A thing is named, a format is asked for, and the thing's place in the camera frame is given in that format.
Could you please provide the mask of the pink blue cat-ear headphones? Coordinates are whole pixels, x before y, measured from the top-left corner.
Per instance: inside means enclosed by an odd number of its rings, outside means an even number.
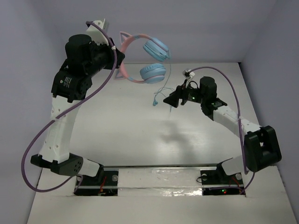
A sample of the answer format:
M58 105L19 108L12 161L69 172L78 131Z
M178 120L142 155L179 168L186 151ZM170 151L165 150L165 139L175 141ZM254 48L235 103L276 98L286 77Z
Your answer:
M147 39L146 43L143 45L143 49L146 53L148 53L151 57L158 61L158 63L154 63L142 68L139 73L142 80L133 79L127 72L124 63L120 65L118 68L114 79L115 80L123 80L126 79L130 82L136 84L155 84L161 82L165 78L166 68L163 65L163 62L171 59L171 53L169 48L162 43L157 38L153 38L146 34L135 34L131 35L129 33L120 32L120 40L121 40L121 52L125 53L129 45L139 39Z

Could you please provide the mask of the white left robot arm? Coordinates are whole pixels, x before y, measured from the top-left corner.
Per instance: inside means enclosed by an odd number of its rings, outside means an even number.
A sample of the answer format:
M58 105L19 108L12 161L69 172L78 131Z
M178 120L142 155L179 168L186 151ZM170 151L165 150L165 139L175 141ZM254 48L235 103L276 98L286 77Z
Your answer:
M92 77L102 69L118 68L124 54L111 38L97 44L88 35L69 38L65 45L66 59L54 77L51 88L51 125L38 154L31 156L31 164L64 175L82 175L93 184L104 178L103 165L70 152L71 135L80 106L87 100Z

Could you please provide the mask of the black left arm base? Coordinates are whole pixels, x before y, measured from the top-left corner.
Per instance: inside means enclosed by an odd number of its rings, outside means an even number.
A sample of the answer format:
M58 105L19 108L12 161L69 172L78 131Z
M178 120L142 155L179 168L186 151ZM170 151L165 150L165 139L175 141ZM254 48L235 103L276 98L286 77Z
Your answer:
M118 196L119 170L104 168L100 178L78 175L74 195L76 196Z

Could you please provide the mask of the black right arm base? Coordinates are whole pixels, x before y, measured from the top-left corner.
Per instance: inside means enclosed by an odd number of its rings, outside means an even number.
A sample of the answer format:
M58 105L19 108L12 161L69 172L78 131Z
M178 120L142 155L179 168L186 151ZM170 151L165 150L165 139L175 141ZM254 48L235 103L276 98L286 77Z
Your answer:
M244 184L241 173L227 175L222 167L225 162L216 165L215 170L204 170L196 179L203 186L204 196L244 195Z

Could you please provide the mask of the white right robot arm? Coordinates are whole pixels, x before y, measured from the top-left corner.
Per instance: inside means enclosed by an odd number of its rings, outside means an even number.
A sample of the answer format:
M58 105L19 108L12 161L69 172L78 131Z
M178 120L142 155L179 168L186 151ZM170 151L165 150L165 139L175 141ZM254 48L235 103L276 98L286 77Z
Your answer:
M243 118L240 111L234 112L217 97L217 84L212 77L201 78L196 87L192 87L191 83L186 79L163 102L174 108L188 101L198 103L204 115L226 127L240 140L241 155L218 163L217 181L227 183L233 174L256 173L281 161L282 155L273 127L254 124Z

